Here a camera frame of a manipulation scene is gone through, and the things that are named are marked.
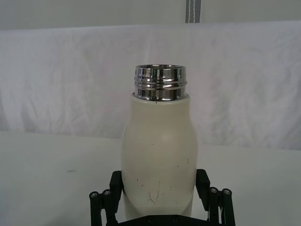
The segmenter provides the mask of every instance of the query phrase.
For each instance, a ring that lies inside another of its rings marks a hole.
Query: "wrinkled fabric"
[[[121,137],[140,64],[187,67],[203,144],[301,150],[301,22],[0,31],[0,130]]]

